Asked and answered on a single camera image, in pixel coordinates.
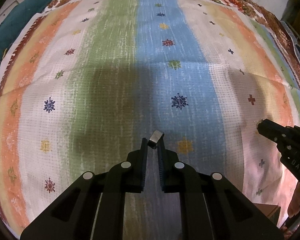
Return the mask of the person's right hand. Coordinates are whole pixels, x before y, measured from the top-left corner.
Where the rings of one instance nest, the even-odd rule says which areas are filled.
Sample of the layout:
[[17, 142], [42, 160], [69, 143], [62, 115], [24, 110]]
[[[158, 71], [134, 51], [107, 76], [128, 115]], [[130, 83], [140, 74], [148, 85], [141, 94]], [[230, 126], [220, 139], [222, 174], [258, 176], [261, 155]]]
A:
[[[300, 212], [300, 182], [298, 181], [296, 188], [294, 190], [292, 199], [288, 206], [287, 214], [288, 218], [291, 219]], [[284, 223], [280, 230], [283, 233], [284, 239], [289, 239], [292, 236], [292, 232], [288, 230], [286, 223]]]

